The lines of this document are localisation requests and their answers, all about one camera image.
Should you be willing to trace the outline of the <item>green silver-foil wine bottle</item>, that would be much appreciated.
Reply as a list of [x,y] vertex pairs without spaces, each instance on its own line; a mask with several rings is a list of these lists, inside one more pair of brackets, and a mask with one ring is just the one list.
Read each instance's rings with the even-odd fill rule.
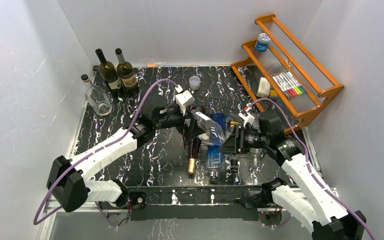
[[135,97],[139,94],[140,89],[133,66],[126,61],[120,48],[115,49],[115,54],[118,59],[117,73],[121,78],[124,90],[129,97]]

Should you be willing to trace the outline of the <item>clear bottle white gold label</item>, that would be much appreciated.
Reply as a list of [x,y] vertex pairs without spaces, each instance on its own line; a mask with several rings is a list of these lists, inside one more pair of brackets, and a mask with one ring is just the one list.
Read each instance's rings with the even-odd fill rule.
[[94,85],[87,74],[82,74],[80,78],[85,84],[88,84],[85,99],[95,113],[98,116],[110,114],[113,107],[107,93],[100,86]]

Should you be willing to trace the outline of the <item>dark green white-label wine bottle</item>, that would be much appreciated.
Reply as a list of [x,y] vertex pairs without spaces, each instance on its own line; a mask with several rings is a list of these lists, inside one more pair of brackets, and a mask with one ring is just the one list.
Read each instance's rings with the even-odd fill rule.
[[114,98],[122,97],[122,82],[112,62],[108,61],[101,48],[95,50],[99,59],[98,70]]

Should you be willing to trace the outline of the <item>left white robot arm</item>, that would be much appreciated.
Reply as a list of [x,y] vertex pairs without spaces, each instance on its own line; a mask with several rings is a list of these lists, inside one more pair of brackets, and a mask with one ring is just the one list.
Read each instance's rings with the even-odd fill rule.
[[69,159],[56,158],[47,180],[47,188],[65,212],[73,212],[84,203],[108,202],[125,208],[133,193],[119,180],[92,180],[101,169],[121,156],[143,146],[156,135],[156,130],[177,128],[179,133],[195,138],[205,133],[200,120],[209,120],[201,109],[186,110],[172,104],[155,107],[151,113],[138,111],[128,128],[120,128],[94,147]]

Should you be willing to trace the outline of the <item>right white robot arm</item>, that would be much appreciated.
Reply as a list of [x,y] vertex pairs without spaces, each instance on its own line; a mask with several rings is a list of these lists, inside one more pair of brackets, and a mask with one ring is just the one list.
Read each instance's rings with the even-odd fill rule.
[[241,112],[243,124],[219,147],[225,154],[247,154],[263,149],[288,173],[303,196],[295,193],[282,179],[263,183],[259,192],[246,192],[239,199],[246,208],[280,206],[295,217],[311,234],[313,240],[360,240],[366,223],[360,211],[346,209],[309,161],[308,149],[297,136],[288,137],[281,119],[273,112],[258,115],[259,128],[252,127],[254,117]]

